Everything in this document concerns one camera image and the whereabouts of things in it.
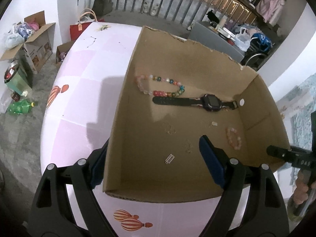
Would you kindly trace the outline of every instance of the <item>hot air balloon print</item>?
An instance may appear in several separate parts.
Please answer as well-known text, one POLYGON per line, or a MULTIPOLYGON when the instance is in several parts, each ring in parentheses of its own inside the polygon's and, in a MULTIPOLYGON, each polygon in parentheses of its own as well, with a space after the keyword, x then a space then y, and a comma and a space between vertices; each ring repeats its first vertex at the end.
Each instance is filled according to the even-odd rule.
POLYGON ((143 224, 142 222, 140 222, 139 220, 132 218, 132 217, 128 217, 122 220, 121 222, 121 226, 123 227, 124 230, 126 231, 137 231, 142 227, 152 227, 153 224, 152 223, 145 223, 143 224))
POLYGON ((54 86, 53 89, 51 90, 51 93, 49 94, 46 108, 47 109, 49 108, 49 106, 52 104, 52 102, 55 100, 55 98, 57 97, 59 93, 66 92, 68 89, 69 89, 69 85, 63 85, 62 88, 60 88, 59 86, 54 86))
POLYGON ((114 219, 119 221, 119 222, 121 222, 123 219, 126 219, 128 217, 132 217, 134 219, 139 219, 138 215, 131 215, 130 213, 128 213, 125 210, 117 210, 114 212, 113 216, 114 216, 114 219))

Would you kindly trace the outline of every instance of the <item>smartwatch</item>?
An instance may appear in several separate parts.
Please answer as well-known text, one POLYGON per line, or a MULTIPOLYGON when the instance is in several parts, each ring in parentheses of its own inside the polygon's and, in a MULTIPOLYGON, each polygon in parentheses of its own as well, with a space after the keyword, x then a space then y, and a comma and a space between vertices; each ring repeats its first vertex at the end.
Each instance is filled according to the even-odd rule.
POLYGON ((205 94, 201 98, 176 98, 154 96, 153 102, 158 105, 198 106, 207 111, 220 111, 222 108, 234 110, 238 108, 236 101, 224 102, 213 94, 205 94))

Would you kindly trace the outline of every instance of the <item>trash can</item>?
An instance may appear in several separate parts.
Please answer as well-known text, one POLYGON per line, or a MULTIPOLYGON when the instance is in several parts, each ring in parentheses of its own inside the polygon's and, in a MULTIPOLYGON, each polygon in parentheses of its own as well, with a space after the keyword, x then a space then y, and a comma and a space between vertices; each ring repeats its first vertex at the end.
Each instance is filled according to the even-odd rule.
POLYGON ((21 96, 27 96, 31 92, 31 88, 26 79, 26 73, 19 65, 19 61, 13 61, 4 73, 4 83, 13 91, 21 96))

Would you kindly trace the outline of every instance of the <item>black strap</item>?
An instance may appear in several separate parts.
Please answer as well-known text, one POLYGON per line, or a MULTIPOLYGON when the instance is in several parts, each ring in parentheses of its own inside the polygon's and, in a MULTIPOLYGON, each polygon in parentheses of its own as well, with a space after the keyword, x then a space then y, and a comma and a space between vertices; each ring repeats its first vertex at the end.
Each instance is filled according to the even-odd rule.
POLYGON ((238 108, 236 101, 222 101, 222 108, 236 109, 238 108))
POLYGON ((176 98, 154 96, 153 102, 158 105, 175 105, 175 106, 202 106, 200 98, 176 98))

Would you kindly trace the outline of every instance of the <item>small cardboard box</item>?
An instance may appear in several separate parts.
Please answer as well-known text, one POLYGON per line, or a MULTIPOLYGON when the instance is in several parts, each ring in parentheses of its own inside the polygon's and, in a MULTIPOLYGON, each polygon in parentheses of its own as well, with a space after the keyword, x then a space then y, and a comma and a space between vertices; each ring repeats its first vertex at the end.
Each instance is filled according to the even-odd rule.
MULTIPOLYGON (((143 84, 149 90, 177 90, 166 82, 143 84)), ((115 112, 103 191, 121 199, 158 203, 220 196, 222 189, 214 183, 199 152, 199 138, 204 134, 228 157, 248 166, 267 163, 273 171, 283 162, 268 156, 266 148, 290 148, 276 104, 254 70, 198 42, 143 27, 115 112), (135 76, 141 74, 181 81, 184 98, 209 93, 223 101, 244 99, 244 105, 219 112, 156 105, 135 83, 135 76), (228 127, 238 130, 240 150, 228 144, 228 127), (174 159, 166 164, 170 154, 174 159)))
POLYGON ((59 45, 57 47, 57 50, 56 50, 56 68, 60 68, 61 64, 63 63, 61 60, 60 60, 60 57, 59 55, 62 53, 62 52, 68 52, 72 45, 75 43, 75 41, 70 41, 70 42, 67 42, 67 43, 63 43, 62 45, 59 45))
POLYGON ((32 20, 35 20, 35 22, 39 24, 40 29, 30 36, 24 44, 20 44, 10 50, 6 50, 0 61, 13 59, 17 55, 18 51, 23 49, 26 61, 30 65, 32 71, 34 73, 38 73, 53 53, 47 30, 55 23, 46 24, 44 11, 40 11, 24 18, 25 22, 30 22, 32 20))

